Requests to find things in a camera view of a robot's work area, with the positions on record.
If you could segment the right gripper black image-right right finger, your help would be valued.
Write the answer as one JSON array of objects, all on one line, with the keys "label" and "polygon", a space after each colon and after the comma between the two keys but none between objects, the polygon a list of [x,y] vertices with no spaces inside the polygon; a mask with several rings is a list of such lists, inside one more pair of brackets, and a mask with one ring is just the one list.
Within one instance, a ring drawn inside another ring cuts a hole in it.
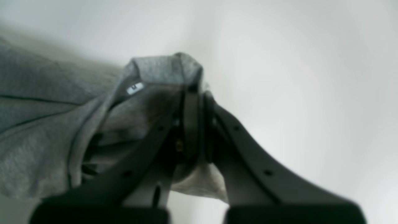
[{"label": "right gripper black image-right right finger", "polygon": [[303,179],[268,154],[212,94],[203,95],[208,156],[230,205],[225,224],[365,224],[354,202]]}]

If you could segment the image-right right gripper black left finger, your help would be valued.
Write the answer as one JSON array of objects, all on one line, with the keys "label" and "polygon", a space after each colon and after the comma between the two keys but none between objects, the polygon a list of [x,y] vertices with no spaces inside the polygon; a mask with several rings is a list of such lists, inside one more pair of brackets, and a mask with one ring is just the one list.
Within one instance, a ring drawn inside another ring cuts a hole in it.
[{"label": "image-right right gripper black left finger", "polygon": [[87,183],[52,197],[31,224],[171,224],[166,209],[178,164],[199,153],[200,91],[189,87],[150,133],[118,164]]}]

